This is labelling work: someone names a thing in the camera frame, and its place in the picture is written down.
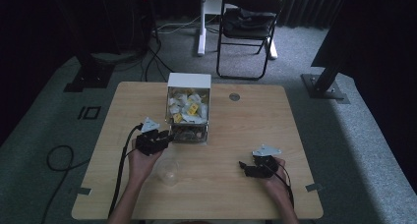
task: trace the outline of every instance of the chair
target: chair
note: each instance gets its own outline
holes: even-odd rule
[[[275,24],[283,6],[283,0],[222,0],[220,26],[217,42],[216,71],[221,78],[239,80],[261,79],[268,64],[270,46],[273,39]],[[260,41],[261,44],[239,42],[222,42],[222,36],[231,39],[249,39]],[[267,42],[267,54],[262,74],[258,77],[228,76],[220,72],[221,45],[258,46],[259,54]]]

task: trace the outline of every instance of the table leg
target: table leg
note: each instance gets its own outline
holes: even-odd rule
[[[206,48],[206,11],[205,11],[205,3],[206,0],[202,0],[201,2],[201,26],[200,26],[200,39],[199,39],[199,50],[198,55],[203,56],[205,55],[205,48]]]

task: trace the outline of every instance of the metal bracket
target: metal bracket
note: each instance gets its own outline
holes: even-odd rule
[[[304,74],[301,75],[304,85],[306,86],[309,95],[311,98],[321,98],[321,99],[335,99],[339,104],[350,104],[349,99],[345,93],[340,92],[340,89],[336,82],[333,82],[327,91],[321,92],[315,89],[316,80],[320,75],[310,75]]]

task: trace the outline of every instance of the wooden table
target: wooden table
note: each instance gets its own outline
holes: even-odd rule
[[[82,183],[91,192],[78,194],[74,218],[107,218],[130,131],[145,117],[160,123],[160,130],[169,129],[164,122],[166,93],[162,83],[119,84]],[[230,100],[230,93],[238,93],[240,100]],[[317,192],[305,188],[314,181],[283,87],[213,84],[208,123],[207,145],[174,143],[165,149],[161,158],[179,163],[179,183],[163,185],[154,169],[140,193],[134,219],[279,218],[259,181],[245,177],[238,164],[252,165],[251,152],[263,143],[282,150],[279,157],[286,160],[298,217],[323,215]],[[121,193],[127,183],[127,160]]]

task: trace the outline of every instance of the transparent plastic cup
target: transparent plastic cup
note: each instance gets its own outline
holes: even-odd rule
[[[174,159],[162,159],[156,168],[156,173],[163,184],[169,187],[178,183],[178,162]]]

